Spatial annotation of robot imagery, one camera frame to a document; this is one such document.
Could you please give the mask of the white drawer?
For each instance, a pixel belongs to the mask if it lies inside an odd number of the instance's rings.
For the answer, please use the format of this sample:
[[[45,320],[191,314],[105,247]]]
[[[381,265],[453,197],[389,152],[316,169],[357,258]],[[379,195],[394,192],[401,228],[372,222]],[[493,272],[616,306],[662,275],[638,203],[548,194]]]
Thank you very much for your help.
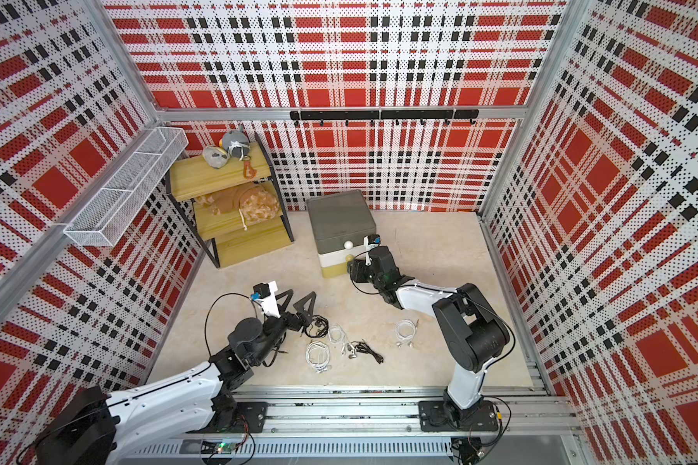
[[[337,250],[326,254],[319,254],[319,263],[323,269],[327,267],[334,267],[335,265],[345,264],[347,261],[351,261],[356,256],[354,250]]]

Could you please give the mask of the grey top drawer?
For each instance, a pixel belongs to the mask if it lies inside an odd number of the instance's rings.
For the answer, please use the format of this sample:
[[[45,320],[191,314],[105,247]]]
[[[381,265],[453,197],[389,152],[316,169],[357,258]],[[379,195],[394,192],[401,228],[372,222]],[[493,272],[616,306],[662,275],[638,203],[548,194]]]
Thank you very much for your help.
[[[306,203],[317,252],[326,254],[345,249],[347,241],[355,246],[376,233],[376,224],[360,190],[351,190]]]

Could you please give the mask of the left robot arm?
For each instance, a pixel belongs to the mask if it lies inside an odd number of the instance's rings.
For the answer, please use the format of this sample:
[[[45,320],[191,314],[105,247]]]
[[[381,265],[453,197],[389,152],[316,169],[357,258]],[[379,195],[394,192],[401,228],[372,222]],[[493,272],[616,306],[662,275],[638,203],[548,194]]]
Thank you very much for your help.
[[[159,439],[206,428],[221,414],[231,416],[237,408],[234,390],[255,367],[273,365],[287,331],[303,332],[312,325],[316,294],[293,296],[291,290],[255,285],[245,296],[254,316],[236,325],[222,350],[152,384],[113,393],[86,389],[15,462],[25,464],[34,453],[40,464],[112,464]]]

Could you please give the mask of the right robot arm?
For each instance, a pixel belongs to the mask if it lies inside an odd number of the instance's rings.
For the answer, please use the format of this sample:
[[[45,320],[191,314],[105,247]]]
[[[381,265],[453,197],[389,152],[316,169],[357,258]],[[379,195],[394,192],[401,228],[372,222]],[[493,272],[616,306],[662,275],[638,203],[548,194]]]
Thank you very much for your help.
[[[455,362],[452,381],[440,401],[419,403],[424,432],[499,430],[498,409],[482,389],[489,369],[505,357],[511,344],[509,325],[473,284],[441,288],[399,271],[386,246],[378,246],[347,264],[352,282],[368,283],[383,300],[400,310],[436,319]]]

